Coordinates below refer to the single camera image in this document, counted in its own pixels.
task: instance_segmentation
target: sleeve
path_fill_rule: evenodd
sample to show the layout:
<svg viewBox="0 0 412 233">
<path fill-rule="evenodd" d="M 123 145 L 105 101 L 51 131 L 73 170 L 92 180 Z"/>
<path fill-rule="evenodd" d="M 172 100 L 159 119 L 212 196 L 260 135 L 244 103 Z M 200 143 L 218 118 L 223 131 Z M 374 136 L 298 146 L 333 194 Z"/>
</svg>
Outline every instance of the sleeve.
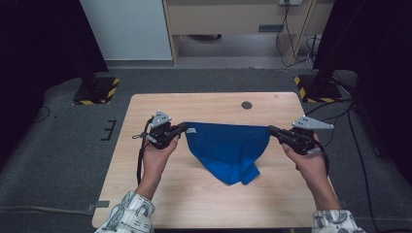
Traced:
<svg viewBox="0 0 412 233">
<path fill-rule="evenodd" d="M 129 191 L 117 204 L 106 222 L 95 233 L 132 233 L 154 232 L 151 216 L 155 211 L 154 204 L 145 197 Z"/>
<path fill-rule="evenodd" d="M 333 211 L 316 211 L 313 214 L 314 227 L 313 233 L 333 233 L 348 232 L 362 233 L 365 232 L 357 226 L 355 218 L 350 211 L 333 210 Z"/>
</svg>

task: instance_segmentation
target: white cabinet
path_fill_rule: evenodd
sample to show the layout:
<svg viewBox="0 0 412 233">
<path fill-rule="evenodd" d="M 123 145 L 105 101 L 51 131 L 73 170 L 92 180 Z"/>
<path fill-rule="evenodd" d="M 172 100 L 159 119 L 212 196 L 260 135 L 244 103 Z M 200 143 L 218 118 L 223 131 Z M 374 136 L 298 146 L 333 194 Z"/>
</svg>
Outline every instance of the white cabinet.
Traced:
<svg viewBox="0 0 412 233">
<path fill-rule="evenodd" d="M 161 0 L 81 0 L 105 60 L 172 60 Z"/>
</svg>

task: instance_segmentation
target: yellow and black tape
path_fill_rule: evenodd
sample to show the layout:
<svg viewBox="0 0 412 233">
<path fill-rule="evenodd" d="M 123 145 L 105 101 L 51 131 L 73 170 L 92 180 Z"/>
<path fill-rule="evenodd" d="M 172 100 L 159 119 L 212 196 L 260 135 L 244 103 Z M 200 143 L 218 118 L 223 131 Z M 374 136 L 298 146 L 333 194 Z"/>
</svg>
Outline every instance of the yellow and black tape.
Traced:
<svg viewBox="0 0 412 233">
<path fill-rule="evenodd" d="M 109 89 L 106 98 L 100 100 L 91 100 L 91 99 L 81 99 L 73 101 L 74 105 L 94 105 L 94 104 L 109 104 L 115 95 L 116 89 L 118 88 L 120 79 L 114 79 Z"/>
<path fill-rule="evenodd" d="M 297 86 L 297 90 L 299 91 L 300 98 L 304 103 L 331 103 L 335 101 L 341 101 L 341 98 L 309 98 L 307 96 L 307 91 L 305 90 L 300 77 L 294 77 L 294 83 Z"/>
</svg>

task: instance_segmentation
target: blue towel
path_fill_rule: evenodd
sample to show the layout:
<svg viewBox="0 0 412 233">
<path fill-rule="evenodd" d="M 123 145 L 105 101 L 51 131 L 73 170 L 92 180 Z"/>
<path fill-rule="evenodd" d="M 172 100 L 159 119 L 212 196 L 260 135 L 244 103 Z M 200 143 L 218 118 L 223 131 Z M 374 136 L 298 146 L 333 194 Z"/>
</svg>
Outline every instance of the blue towel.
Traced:
<svg viewBox="0 0 412 233">
<path fill-rule="evenodd" d="M 186 122 L 191 153 L 217 179 L 248 184 L 260 174 L 255 161 L 266 149 L 266 126 Z"/>
</svg>

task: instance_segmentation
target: wooden table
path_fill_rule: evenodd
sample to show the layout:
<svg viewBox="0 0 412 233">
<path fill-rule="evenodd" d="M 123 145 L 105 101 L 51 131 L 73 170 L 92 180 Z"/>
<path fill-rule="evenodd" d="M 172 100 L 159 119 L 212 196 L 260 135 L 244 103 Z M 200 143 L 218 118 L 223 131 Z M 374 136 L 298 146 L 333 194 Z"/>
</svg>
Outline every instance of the wooden table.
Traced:
<svg viewBox="0 0 412 233">
<path fill-rule="evenodd" d="M 242 108 L 252 103 L 250 110 Z M 157 110 L 172 124 L 201 121 L 228 124 L 276 125 L 291 128 L 303 115 L 291 92 L 136 94 L 131 98 L 92 224 L 99 227 L 123 195 L 134 190 L 140 134 Z M 185 134 L 169 158 L 154 196 L 155 228 L 289 228 L 311 227 L 316 210 L 312 195 L 294 164 L 271 137 L 255 163 L 260 175 L 248 185 L 226 185 L 190 153 Z"/>
</svg>

